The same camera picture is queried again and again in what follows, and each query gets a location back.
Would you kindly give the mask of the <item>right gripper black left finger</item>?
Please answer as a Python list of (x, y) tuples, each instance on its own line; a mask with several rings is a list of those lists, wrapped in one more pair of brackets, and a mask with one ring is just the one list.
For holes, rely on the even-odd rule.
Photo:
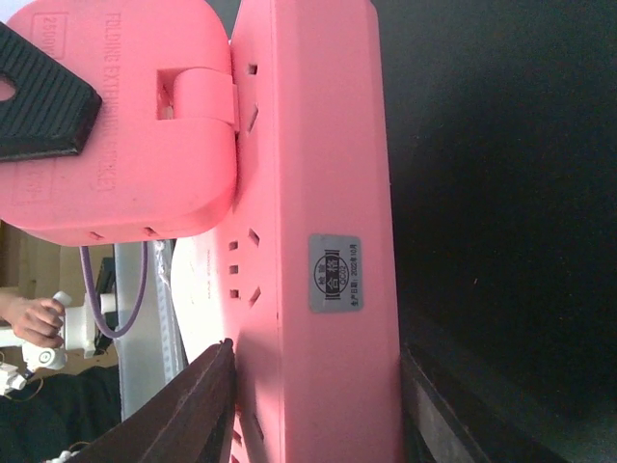
[(209, 346), (163, 390), (71, 462), (227, 462), (235, 407), (230, 339)]

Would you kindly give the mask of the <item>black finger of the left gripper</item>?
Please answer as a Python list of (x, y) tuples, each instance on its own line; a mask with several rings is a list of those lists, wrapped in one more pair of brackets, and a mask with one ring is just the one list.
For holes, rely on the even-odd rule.
[(80, 154), (102, 106), (97, 91), (7, 24), (1, 25), (1, 76), (14, 94), (1, 102), (1, 158)]

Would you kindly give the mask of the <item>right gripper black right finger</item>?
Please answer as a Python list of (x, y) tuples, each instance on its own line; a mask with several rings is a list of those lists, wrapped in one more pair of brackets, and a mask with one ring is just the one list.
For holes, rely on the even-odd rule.
[(401, 349), (403, 409), (437, 462), (563, 462), (415, 345)]

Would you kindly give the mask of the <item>pink extension socket adapter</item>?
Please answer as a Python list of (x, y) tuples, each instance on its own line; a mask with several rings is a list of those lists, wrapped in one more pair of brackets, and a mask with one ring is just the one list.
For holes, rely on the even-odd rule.
[(188, 366), (230, 339), (227, 462), (404, 458), (378, 17), (368, 1), (35, 1), (4, 22), (101, 96), (78, 155), (1, 158), (58, 245), (174, 239)]

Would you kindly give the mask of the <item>operator bare hand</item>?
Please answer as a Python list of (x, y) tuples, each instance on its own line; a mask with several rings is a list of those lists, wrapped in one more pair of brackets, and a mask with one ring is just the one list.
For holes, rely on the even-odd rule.
[(8, 323), (20, 339), (38, 347), (59, 348), (64, 344), (60, 335), (64, 315), (65, 307), (55, 299), (1, 294), (1, 320)]

